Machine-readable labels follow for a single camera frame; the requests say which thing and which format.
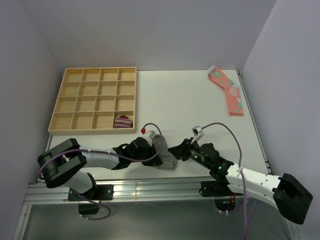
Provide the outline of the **grey sock with black stripes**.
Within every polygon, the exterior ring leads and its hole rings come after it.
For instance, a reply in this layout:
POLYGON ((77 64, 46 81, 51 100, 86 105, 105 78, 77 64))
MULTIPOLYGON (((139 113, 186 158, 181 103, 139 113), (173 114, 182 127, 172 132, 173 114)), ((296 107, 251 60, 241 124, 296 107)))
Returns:
POLYGON ((178 165, 178 160, 171 153, 169 153, 169 147, 165 137, 163 136, 161 139, 161 136, 159 134, 156 134, 152 139, 152 143, 154 144, 156 151, 158 151, 160 147, 162 147, 158 154, 158 157, 162 161, 162 164, 157 166, 156 168, 168 171, 175 170, 178 165))

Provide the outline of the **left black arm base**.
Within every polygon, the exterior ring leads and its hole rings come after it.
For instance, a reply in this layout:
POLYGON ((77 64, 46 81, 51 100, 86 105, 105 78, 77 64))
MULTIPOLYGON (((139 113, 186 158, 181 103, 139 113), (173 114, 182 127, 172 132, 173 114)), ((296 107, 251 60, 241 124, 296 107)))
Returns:
POLYGON ((82 216, 91 217, 96 215, 100 209, 102 201, 113 199, 114 186, 112 184, 98 184, 93 190, 86 193, 79 193, 70 188, 67 200, 69 202, 78 202, 78 213, 82 216))

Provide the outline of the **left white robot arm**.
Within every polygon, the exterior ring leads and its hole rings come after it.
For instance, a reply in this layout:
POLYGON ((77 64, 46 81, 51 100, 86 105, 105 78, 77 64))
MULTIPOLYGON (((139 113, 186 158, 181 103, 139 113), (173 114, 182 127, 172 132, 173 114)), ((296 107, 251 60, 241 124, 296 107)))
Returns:
POLYGON ((93 176, 89 172, 82 173, 81 169, 116 171, 132 163, 159 166, 163 163, 160 158, 163 145, 164 138, 158 134, 137 137, 130 143, 105 150, 83 147, 75 138, 69 138, 38 157, 38 178, 45 181, 49 189, 67 186, 91 200, 96 197, 98 188, 93 176))

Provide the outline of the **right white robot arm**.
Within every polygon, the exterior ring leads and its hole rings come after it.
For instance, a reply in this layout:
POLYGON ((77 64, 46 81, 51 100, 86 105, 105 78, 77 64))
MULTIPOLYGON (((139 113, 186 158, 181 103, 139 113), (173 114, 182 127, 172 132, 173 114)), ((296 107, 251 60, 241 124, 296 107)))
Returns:
POLYGON ((220 156, 212 143, 198 145, 185 139, 168 151, 177 159, 194 160, 209 170, 216 180, 216 189, 222 195, 242 194, 267 203, 287 220, 302 225, 313 201, 313 195, 291 174, 282 176, 260 173, 220 156))

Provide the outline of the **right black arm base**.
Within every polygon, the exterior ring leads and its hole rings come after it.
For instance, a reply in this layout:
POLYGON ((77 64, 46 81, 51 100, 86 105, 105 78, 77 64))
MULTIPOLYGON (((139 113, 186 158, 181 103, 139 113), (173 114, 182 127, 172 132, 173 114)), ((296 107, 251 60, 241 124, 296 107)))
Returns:
POLYGON ((204 198, 213 198, 220 214, 235 213, 243 205, 242 193, 234 193, 226 185, 218 184, 215 180, 202 181, 198 193, 204 198))

